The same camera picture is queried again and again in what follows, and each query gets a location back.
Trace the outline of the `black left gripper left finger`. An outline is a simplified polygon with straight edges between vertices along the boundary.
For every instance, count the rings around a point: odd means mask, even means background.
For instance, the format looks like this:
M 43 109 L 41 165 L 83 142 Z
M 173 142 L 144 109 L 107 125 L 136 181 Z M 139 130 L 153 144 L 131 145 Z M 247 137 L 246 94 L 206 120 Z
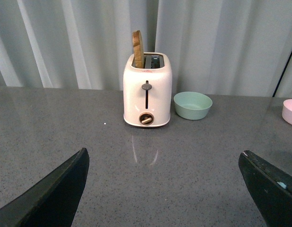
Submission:
M 89 155 L 82 148 L 0 209 L 0 227 L 70 227 L 82 197 Z

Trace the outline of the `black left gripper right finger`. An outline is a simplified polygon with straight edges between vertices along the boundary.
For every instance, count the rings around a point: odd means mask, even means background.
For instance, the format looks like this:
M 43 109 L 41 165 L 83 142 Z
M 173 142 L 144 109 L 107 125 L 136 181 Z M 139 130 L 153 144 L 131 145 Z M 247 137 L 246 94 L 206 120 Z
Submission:
M 239 156 L 245 185 L 268 227 L 292 227 L 292 176 L 255 153 Z

